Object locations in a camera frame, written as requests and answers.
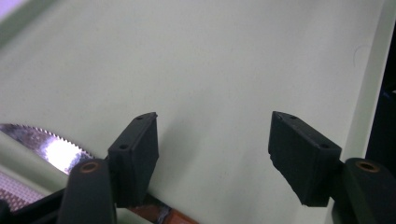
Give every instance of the serrated knife blade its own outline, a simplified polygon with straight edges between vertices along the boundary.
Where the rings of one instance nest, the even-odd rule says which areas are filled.
[[[0,131],[67,175],[78,163],[94,158],[75,144],[40,128],[19,124],[0,124]]]

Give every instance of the knife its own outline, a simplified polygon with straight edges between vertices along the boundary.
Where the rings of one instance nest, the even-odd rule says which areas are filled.
[[[44,129],[19,124],[0,124],[0,131],[67,175],[76,164],[94,159],[91,153]],[[198,224],[150,194],[147,194],[142,205],[128,209],[151,223]]]

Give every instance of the black mount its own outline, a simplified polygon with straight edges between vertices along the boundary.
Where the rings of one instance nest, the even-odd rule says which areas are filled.
[[[108,150],[105,160],[76,165],[67,187],[11,213],[0,201],[0,223],[113,224],[117,207],[141,204],[159,158],[157,114],[139,116]]]
[[[396,223],[396,179],[366,159],[339,161],[341,148],[297,117],[274,112],[271,160],[300,202],[325,207],[332,197],[338,223]]]

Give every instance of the mounting hole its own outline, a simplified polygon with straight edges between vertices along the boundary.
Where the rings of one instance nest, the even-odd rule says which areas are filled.
[[[98,168],[99,168],[99,163],[92,161],[92,162],[85,163],[83,166],[81,166],[81,168],[79,168],[79,171],[84,174],[87,174],[87,173],[97,170]]]
[[[120,145],[120,149],[127,149],[128,145],[124,144],[124,145]]]
[[[322,148],[329,148],[329,145],[327,145],[327,144],[320,144],[319,146]]]
[[[368,161],[357,161],[355,164],[362,170],[370,172],[370,173],[377,173],[379,171],[378,166],[376,166]]]

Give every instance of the screw hole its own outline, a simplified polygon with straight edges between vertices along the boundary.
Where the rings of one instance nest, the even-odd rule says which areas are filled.
[[[126,149],[128,148],[128,145],[120,145],[120,149]]]
[[[364,171],[376,173],[379,171],[379,167],[368,162],[368,161],[357,161],[356,165]]]
[[[323,148],[329,148],[329,146],[328,146],[328,145],[326,145],[326,144],[320,144],[320,147],[323,147]]]

